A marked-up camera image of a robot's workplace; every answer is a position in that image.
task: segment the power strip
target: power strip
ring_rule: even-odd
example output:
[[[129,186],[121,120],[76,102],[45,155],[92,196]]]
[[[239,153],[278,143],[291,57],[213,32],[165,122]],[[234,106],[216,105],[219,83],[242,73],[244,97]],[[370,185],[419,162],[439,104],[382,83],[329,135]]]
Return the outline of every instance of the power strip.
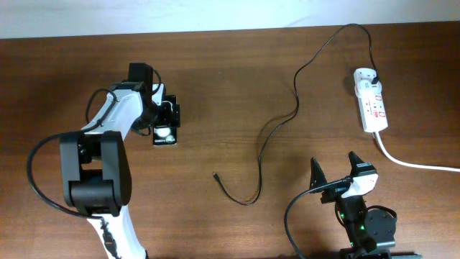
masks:
[[[372,133],[372,136],[377,140],[378,147],[388,159],[397,164],[412,168],[460,172],[460,168],[418,165],[402,162],[392,157],[385,149],[379,134],[380,131],[388,127],[388,121],[387,113],[383,106],[382,84],[377,81],[377,72],[370,68],[358,68],[354,71],[353,77],[354,92],[358,96],[359,110],[361,112],[362,127],[365,132]]]
[[[358,96],[362,127],[365,132],[378,132],[388,127],[387,113],[383,106],[382,84],[372,84],[377,73],[370,68],[354,71],[354,91]]]

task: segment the white wall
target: white wall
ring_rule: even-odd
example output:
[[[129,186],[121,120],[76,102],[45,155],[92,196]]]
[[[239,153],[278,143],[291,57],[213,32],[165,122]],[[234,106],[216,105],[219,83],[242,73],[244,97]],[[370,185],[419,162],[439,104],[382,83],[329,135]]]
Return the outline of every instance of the white wall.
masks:
[[[0,0],[0,38],[460,19],[460,0]]]

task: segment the wooden table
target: wooden table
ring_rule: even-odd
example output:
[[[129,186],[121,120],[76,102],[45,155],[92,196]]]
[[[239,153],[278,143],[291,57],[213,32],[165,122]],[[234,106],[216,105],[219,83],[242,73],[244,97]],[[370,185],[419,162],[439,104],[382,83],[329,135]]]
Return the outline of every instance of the wooden table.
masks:
[[[368,26],[383,84],[396,158],[460,166],[460,23]],[[182,127],[176,147],[153,148],[129,134],[133,178],[129,204],[137,237],[153,258],[276,258],[292,255],[283,215],[308,187],[310,158],[328,180],[349,174],[353,150],[379,172],[367,204],[399,215],[394,251],[425,258],[460,254],[460,175],[402,167],[363,132],[352,73],[370,67],[367,38],[350,28],[298,76],[300,111],[268,145],[264,185],[254,206],[257,153],[280,116],[295,107],[294,72],[338,27],[0,40],[0,257],[106,258],[92,226],[45,205],[27,183],[32,147],[56,132],[81,128],[94,90],[146,62],[178,96]],[[98,104],[104,101],[103,94]],[[58,145],[34,160],[40,188],[64,203]],[[301,199],[289,223],[305,254],[348,247],[334,205]]]

